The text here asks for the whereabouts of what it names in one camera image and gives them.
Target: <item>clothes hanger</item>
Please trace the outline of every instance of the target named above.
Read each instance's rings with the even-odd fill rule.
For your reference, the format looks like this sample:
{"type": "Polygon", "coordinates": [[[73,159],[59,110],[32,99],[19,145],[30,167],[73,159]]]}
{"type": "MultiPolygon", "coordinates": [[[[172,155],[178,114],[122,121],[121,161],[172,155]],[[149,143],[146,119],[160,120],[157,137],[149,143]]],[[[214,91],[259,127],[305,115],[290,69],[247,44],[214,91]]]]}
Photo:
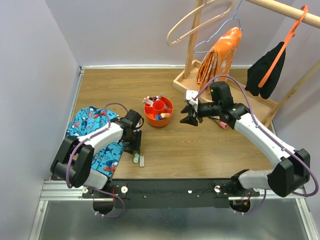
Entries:
{"type": "Polygon", "coordinates": [[[184,16],[168,33],[167,37],[166,37],[166,43],[169,45],[169,46],[174,46],[176,45],[177,43],[179,43],[181,40],[183,40],[184,38],[190,36],[191,34],[194,34],[195,32],[199,31],[200,29],[202,29],[203,27],[205,27],[206,25],[208,24],[211,24],[215,21],[217,21],[218,19],[224,17],[225,15],[227,15],[230,10],[233,8],[234,6],[234,0],[211,0],[211,1],[208,1],[208,0],[204,0],[203,1],[203,4],[199,7],[197,7],[196,9],[194,9],[193,11],[191,11],[190,13],[188,13],[186,16],[184,16]],[[171,42],[170,41],[170,38],[171,38],[171,35],[172,33],[176,30],[176,28],[181,25],[182,23],[184,23],[189,17],[191,17],[192,15],[202,11],[203,9],[209,7],[210,5],[212,4],[217,4],[217,3],[225,3],[225,2],[229,2],[230,3],[230,6],[228,8],[227,11],[209,19],[208,21],[205,21],[204,23],[200,24],[199,26],[195,27],[194,29],[188,31],[186,34],[182,35],[181,37],[179,37],[177,40],[171,42]]]}
{"type": "Polygon", "coordinates": [[[284,50],[286,49],[286,47],[287,47],[290,39],[296,35],[295,31],[296,31],[297,27],[298,27],[299,24],[303,21],[303,19],[305,18],[305,16],[306,16],[307,13],[308,13],[308,5],[302,6],[302,7],[301,7],[301,10],[303,10],[303,14],[302,14],[300,20],[296,20],[296,21],[294,22],[294,24],[292,25],[292,27],[291,27],[288,35],[287,35],[287,36],[285,37],[285,39],[284,39],[284,44],[283,44],[282,48],[280,49],[279,53],[278,53],[277,56],[275,57],[272,65],[271,65],[271,67],[270,67],[269,70],[266,72],[266,74],[264,75],[264,77],[262,78],[262,80],[260,81],[260,83],[258,84],[258,87],[259,87],[259,88],[262,88],[262,87],[265,85],[265,83],[266,83],[266,81],[268,80],[270,74],[271,74],[272,71],[274,70],[277,62],[279,61],[282,53],[283,53],[284,50]]]}
{"type": "Polygon", "coordinates": [[[194,49],[193,49],[193,52],[194,52],[195,54],[212,53],[213,51],[196,51],[196,48],[197,48],[198,46],[200,46],[201,44],[210,42],[210,40],[211,40],[215,35],[217,35],[218,32],[220,32],[220,30],[224,27],[224,25],[225,25],[227,22],[231,21],[231,20],[237,19],[238,22],[239,22],[239,29],[240,29],[240,31],[242,31],[242,27],[241,27],[241,24],[240,24],[240,19],[239,19],[238,17],[236,17],[236,14],[237,14],[237,12],[238,12],[238,9],[239,9],[242,1],[243,1],[243,0],[241,0],[240,3],[239,3],[239,5],[236,7],[236,10],[235,10],[234,14],[232,15],[232,17],[231,17],[230,19],[228,19],[227,21],[225,21],[225,22],[221,25],[221,27],[218,29],[218,31],[216,31],[215,34],[213,34],[213,35],[209,38],[209,40],[207,40],[207,41],[202,41],[202,42],[198,43],[197,45],[195,45],[195,47],[194,47],[194,49]]]}

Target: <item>white wall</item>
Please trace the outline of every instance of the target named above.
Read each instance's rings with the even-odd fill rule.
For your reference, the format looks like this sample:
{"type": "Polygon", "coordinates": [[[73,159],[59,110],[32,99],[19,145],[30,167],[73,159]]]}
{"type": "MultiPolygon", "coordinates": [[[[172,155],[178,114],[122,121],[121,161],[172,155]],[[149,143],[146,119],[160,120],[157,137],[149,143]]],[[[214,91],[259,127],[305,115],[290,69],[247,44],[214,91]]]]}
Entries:
{"type": "MultiPolygon", "coordinates": [[[[308,4],[309,12],[320,16],[318,0],[296,0],[296,8],[308,4]]],[[[269,49],[282,41],[290,30],[292,19],[286,19],[270,43],[269,49]]],[[[304,23],[298,27],[296,36],[291,39],[286,48],[283,71],[272,98],[280,100],[292,86],[320,58],[320,29],[304,23]]],[[[276,114],[274,125],[280,138],[295,146],[304,148],[311,155],[311,169],[320,180],[320,71],[318,71],[276,114]]],[[[312,180],[305,186],[310,193],[314,190],[312,180]]],[[[309,209],[320,231],[320,193],[307,199],[309,209]]]]}
{"type": "MultiPolygon", "coordinates": [[[[291,5],[294,0],[280,0],[291,5]]],[[[176,46],[167,45],[169,30],[195,6],[195,0],[46,0],[77,62],[82,66],[116,64],[184,65],[188,39],[176,46]]],[[[234,8],[240,0],[235,1],[234,8]]],[[[224,5],[208,7],[202,21],[224,12],[224,5]]],[[[284,17],[243,1],[238,11],[243,27],[241,45],[233,65],[251,65],[267,49],[284,17]]],[[[177,31],[188,32],[191,20],[177,31]]],[[[197,42],[209,39],[226,19],[201,30],[197,42]]],[[[199,50],[205,51],[229,28],[230,22],[216,38],[199,50]]],[[[204,54],[197,54],[202,60],[204,54]]]]}
{"type": "Polygon", "coordinates": [[[0,233],[29,238],[64,135],[78,65],[44,0],[0,8],[0,233]]]}

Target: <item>orange bowl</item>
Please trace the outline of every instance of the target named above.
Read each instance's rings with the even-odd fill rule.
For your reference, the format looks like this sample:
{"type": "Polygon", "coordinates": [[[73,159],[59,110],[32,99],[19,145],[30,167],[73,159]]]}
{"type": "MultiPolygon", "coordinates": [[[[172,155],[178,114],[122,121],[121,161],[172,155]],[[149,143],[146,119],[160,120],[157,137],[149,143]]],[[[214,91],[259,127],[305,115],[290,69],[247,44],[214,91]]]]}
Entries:
{"type": "Polygon", "coordinates": [[[168,98],[164,96],[161,97],[160,100],[155,101],[152,106],[148,104],[144,105],[144,114],[145,114],[146,121],[151,126],[154,126],[157,128],[168,125],[172,119],[173,113],[174,113],[174,105],[168,98]],[[156,115],[160,115],[160,114],[170,114],[170,116],[162,120],[157,120],[156,115]]]}

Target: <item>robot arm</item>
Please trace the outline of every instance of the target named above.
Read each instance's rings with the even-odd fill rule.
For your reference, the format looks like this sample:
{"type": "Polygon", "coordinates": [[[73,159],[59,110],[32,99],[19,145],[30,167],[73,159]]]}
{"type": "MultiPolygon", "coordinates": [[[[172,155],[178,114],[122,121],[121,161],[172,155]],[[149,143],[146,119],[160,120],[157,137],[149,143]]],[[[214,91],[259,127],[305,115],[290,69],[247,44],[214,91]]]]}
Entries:
{"type": "Polygon", "coordinates": [[[103,189],[109,179],[105,174],[91,168],[94,155],[105,146],[118,141],[123,141],[125,152],[130,154],[137,152],[140,154],[142,131],[137,129],[141,121],[143,122],[141,115],[130,109],[125,117],[112,119],[110,128],[93,138],[91,138],[92,135],[108,128],[108,125],[78,138],[65,137],[51,165],[51,173],[60,179],[66,180],[71,152],[76,145],[88,138],[89,140],[77,150],[77,158],[72,160],[69,172],[70,183],[76,188],[83,185],[95,189],[103,189]]]}
{"type": "MultiPolygon", "coordinates": [[[[204,117],[218,116],[222,122],[227,123],[256,145],[274,166],[271,170],[246,169],[235,174],[231,178],[231,183],[226,186],[229,192],[240,194],[247,189],[257,188],[273,190],[277,195],[286,197],[309,181],[308,171],[256,126],[249,109],[242,103],[233,102],[227,83],[222,81],[212,83],[210,92],[213,102],[201,103],[195,99],[198,92],[186,91],[187,106],[181,113],[188,113],[188,116],[180,122],[198,126],[198,121],[201,123],[204,117]]],[[[256,121],[269,135],[310,166],[310,155],[306,150],[296,150],[275,136],[258,119],[256,121]]]]}

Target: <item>blue hanger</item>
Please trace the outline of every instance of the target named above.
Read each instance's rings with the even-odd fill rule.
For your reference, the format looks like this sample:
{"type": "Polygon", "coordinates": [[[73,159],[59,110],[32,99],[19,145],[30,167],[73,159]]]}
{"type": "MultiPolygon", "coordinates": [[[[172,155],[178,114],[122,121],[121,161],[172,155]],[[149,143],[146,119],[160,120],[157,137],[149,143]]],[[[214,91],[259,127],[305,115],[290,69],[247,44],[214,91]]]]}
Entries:
{"type": "Polygon", "coordinates": [[[209,38],[208,41],[202,41],[202,42],[198,43],[198,44],[194,47],[193,52],[194,52],[195,54],[212,53],[213,51],[196,51],[196,48],[197,48],[198,46],[200,46],[201,44],[203,44],[203,43],[208,43],[208,42],[210,42],[210,40],[211,40],[215,35],[217,35],[217,33],[224,27],[224,25],[225,25],[227,22],[231,21],[231,20],[237,19],[238,22],[239,22],[239,29],[240,29],[240,31],[242,31],[242,27],[241,27],[241,24],[240,24],[240,19],[239,19],[238,17],[236,17],[236,14],[237,14],[237,12],[238,12],[238,9],[239,9],[242,1],[243,1],[243,0],[241,0],[240,3],[239,3],[239,5],[236,7],[236,10],[235,10],[234,14],[232,15],[232,18],[230,18],[230,19],[228,19],[227,21],[225,21],[225,22],[221,25],[221,27],[218,29],[218,31],[216,31],[215,34],[213,34],[213,35],[209,38]]]}

